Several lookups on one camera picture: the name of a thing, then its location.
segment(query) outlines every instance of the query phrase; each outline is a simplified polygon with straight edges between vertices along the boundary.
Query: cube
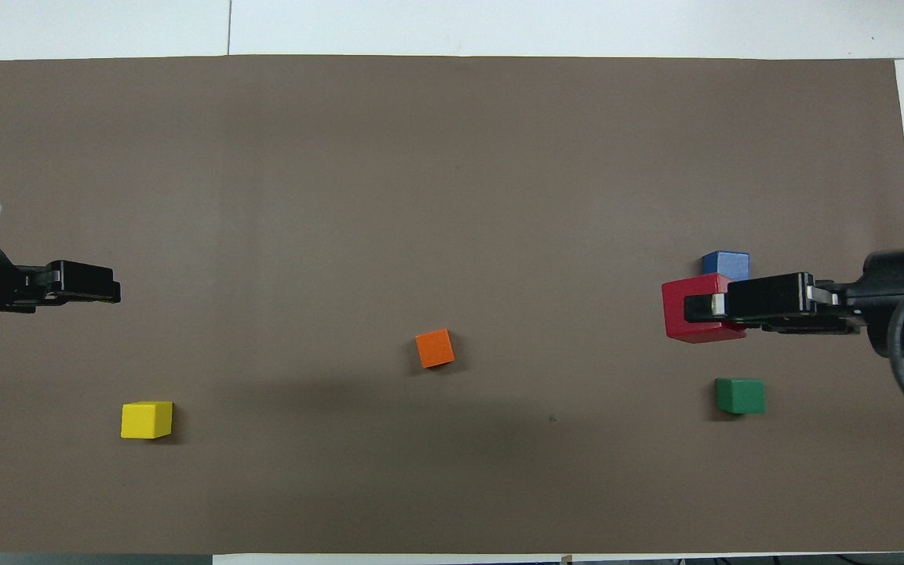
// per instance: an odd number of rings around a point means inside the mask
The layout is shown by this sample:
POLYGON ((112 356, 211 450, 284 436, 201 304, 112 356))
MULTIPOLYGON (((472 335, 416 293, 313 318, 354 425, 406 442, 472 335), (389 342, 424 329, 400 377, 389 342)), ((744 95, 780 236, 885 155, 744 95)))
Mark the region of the cube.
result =
POLYGON ((421 357, 421 367, 425 369, 455 361, 449 330, 435 330, 417 336, 417 354, 421 357))
POLYGON ((148 400, 121 407, 121 437, 157 439, 173 431, 173 402, 148 400))
POLYGON ((692 279, 672 280, 661 286, 665 312, 665 333, 687 343, 708 343, 745 337, 745 328, 732 322, 686 322, 686 297, 696 294, 726 293, 731 280, 726 276, 701 275, 692 279))
POLYGON ((703 275, 719 272, 731 280, 749 279, 749 254, 739 251, 713 251, 703 255, 703 275))
POLYGON ((717 407, 729 414, 764 414, 765 385, 758 379, 717 379, 717 407))

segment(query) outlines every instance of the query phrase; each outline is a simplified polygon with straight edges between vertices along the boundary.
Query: white table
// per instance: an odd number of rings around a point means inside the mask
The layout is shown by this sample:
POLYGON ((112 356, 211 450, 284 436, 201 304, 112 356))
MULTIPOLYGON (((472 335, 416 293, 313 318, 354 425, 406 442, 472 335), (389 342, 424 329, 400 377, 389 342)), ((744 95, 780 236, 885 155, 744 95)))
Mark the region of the white table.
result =
MULTIPOLYGON (((894 58, 904 122, 904 0, 0 0, 0 60, 249 53, 894 58)), ((337 565, 560 557, 216 561, 337 565)), ((582 561, 631 557, 574 555, 582 561)))

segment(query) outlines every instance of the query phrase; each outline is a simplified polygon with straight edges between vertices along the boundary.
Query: green cube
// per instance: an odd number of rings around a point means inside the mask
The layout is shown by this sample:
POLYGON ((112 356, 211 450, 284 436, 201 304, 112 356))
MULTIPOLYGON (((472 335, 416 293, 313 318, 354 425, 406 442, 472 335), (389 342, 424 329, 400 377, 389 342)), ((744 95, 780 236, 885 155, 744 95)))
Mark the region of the green cube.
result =
POLYGON ((758 379, 717 379, 717 407, 731 414, 764 414, 765 385, 758 379))

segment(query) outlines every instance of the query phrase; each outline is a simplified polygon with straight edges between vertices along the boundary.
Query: yellow cube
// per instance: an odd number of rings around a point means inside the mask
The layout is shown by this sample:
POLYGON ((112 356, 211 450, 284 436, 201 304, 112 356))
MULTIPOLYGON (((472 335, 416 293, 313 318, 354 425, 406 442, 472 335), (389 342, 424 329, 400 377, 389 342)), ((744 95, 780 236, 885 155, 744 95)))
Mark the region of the yellow cube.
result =
POLYGON ((173 402, 148 400, 121 408, 121 437, 157 439, 173 431, 173 402))

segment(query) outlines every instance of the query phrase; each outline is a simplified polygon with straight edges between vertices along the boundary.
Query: orange cube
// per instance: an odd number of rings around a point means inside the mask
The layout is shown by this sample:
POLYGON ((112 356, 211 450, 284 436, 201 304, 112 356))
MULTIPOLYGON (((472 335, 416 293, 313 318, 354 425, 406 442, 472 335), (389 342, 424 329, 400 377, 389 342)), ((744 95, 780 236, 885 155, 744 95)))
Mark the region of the orange cube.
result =
POLYGON ((455 361, 449 330, 442 328, 417 336, 417 354, 421 357, 421 367, 425 369, 455 361))

